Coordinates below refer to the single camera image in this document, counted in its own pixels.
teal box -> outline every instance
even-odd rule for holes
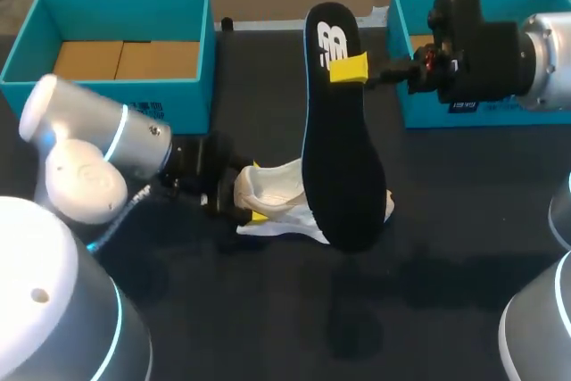
[[[391,57],[414,54],[410,36],[432,34],[426,18],[434,0],[391,0],[388,13],[388,50]],[[571,11],[571,0],[481,0],[487,21],[521,24],[539,12]],[[497,103],[472,104],[462,112],[449,113],[436,93],[409,95],[407,84],[397,86],[407,128],[471,127],[490,125],[569,124],[571,112],[528,112],[515,97]]]
[[[208,132],[216,48],[210,0],[35,0],[0,75],[18,118],[62,42],[78,40],[200,41],[195,79],[77,83],[165,120],[174,133]]]

label on box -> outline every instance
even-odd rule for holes
[[[450,103],[448,113],[474,113],[478,110],[478,102]]]
[[[128,107],[130,109],[139,111],[149,118],[153,118],[154,120],[164,119],[164,112],[162,111],[161,102],[133,102],[129,103]]]
[[[495,103],[484,104],[486,112],[517,112],[524,111],[525,109],[517,102],[515,97],[506,98]]]

white shoe upper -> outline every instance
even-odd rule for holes
[[[385,221],[394,210],[391,195],[387,191]],[[301,159],[273,168],[245,167],[236,178],[234,204],[268,218],[238,227],[238,234],[278,236],[297,233],[329,244],[319,230],[305,198]]]

black insole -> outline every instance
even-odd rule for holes
[[[345,6],[312,8],[305,21],[307,122],[303,185],[313,216],[329,243],[361,252],[385,221],[383,165],[368,135],[361,83],[329,82],[332,59],[362,54],[357,22]]]

cardboard box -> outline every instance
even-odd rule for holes
[[[388,50],[393,58],[412,57],[418,46],[431,41],[426,17],[434,0],[391,0]],[[523,22],[539,12],[571,11],[571,0],[481,0],[488,21]],[[406,83],[397,86],[407,128],[489,125],[569,124],[571,112],[529,112],[515,97],[497,103],[440,104],[436,93],[411,96]]]
[[[123,42],[63,42],[54,74],[67,80],[114,80]]]
[[[199,42],[125,42],[115,79],[194,79]]]
[[[121,63],[117,52],[125,41],[145,42],[147,63],[133,56]],[[165,120],[174,133],[204,134],[215,48],[210,0],[35,0],[0,74],[0,88],[19,118],[36,82],[56,70]],[[113,69],[120,68],[126,74],[116,79]]]

